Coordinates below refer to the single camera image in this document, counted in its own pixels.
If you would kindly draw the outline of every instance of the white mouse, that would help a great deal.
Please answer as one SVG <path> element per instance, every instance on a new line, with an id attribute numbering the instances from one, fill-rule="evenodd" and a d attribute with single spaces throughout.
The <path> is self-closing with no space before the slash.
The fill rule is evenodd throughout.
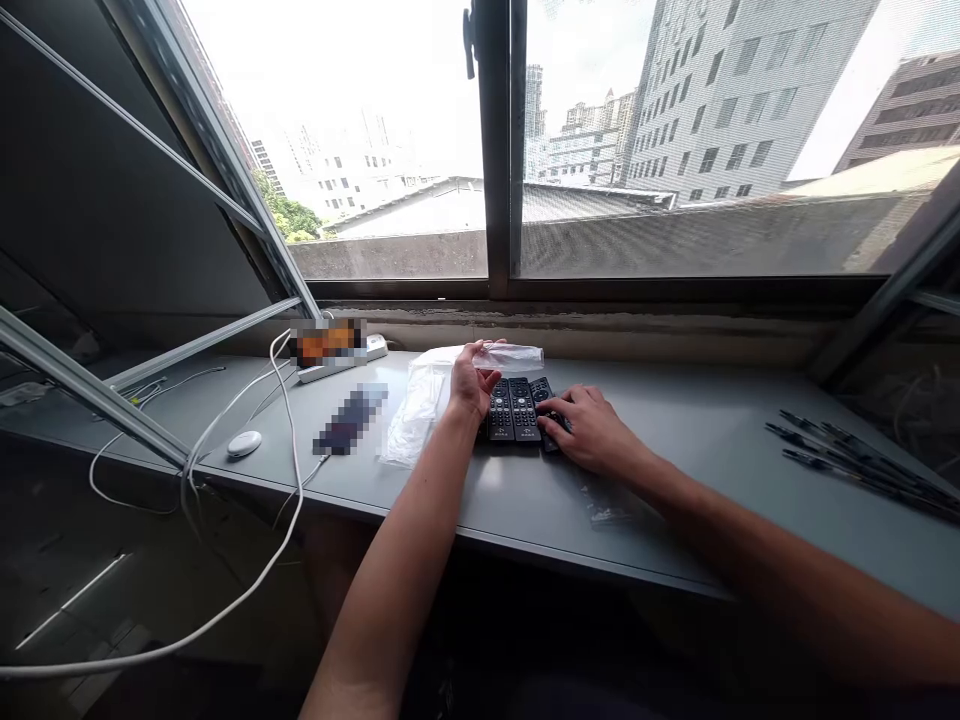
<path id="1" fill-rule="evenodd" d="M 260 447 L 262 440 L 263 435 L 258 433 L 256 430 L 248 430 L 245 433 L 240 433 L 230 441 L 229 445 L 227 445 L 227 455 L 230 457 L 243 457 L 244 455 L 249 455 L 258 447 Z"/>

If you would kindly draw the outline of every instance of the person's right hand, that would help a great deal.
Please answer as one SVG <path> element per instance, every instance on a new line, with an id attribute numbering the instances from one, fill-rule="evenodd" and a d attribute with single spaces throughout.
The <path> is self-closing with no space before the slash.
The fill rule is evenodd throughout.
<path id="1" fill-rule="evenodd" d="M 657 456 L 617 416 L 595 387 L 574 385 L 559 398 L 537 405 L 537 410 L 563 415 L 572 432 L 548 417 L 537 424 L 578 465 L 607 477 L 627 480 Z"/>

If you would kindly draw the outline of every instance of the person's left hand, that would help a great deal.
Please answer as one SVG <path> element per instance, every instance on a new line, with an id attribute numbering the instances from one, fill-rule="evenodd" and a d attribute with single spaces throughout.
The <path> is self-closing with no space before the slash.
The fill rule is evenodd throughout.
<path id="1" fill-rule="evenodd" d="M 466 408 L 476 412 L 482 421 L 490 409 L 490 393 L 500 381 L 499 370 L 477 370 L 473 358 L 483 352 L 484 343 L 489 340 L 477 340 L 463 346 L 463 351 L 453 365 L 450 377 L 450 408 Z"/>

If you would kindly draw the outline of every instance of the tree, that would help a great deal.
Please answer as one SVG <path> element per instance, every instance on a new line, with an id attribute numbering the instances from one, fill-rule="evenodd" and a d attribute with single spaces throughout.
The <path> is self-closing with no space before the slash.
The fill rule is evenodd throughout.
<path id="1" fill-rule="evenodd" d="M 287 242 L 302 242 L 306 238 L 300 233 L 310 236 L 311 240 L 316 240 L 323 221 L 317 217 L 317 214 L 305 205 L 301 205 L 296 200 L 288 200 L 283 195 L 277 193 L 263 170 L 254 170 L 253 178 L 257 182 L 260 194 L 263 195 L 270 214 L 273 215 L 273 221 L 277 224 L 277 229 L 283 235 Z"/>

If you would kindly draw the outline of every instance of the window pane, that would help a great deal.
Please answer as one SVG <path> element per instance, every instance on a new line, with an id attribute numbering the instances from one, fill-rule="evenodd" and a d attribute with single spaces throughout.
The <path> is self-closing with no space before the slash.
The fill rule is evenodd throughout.
<path id="1" fill-rule="evenodd" d="M 462 4 L 180 2 L 181 44 L 307 279 L 486 276 Z M 527 119 L 546 147 L 543 115 Z"/>
<path id="2" fill-rule="evenodd" d="M 527 7 L 541 72 L 528 127 L 535 107 L 549 146 L 597 170 L 525 173 L 520 276 L 887 273 L 908 255 L 899 231 L 960 162 L 946 6 Z"/>

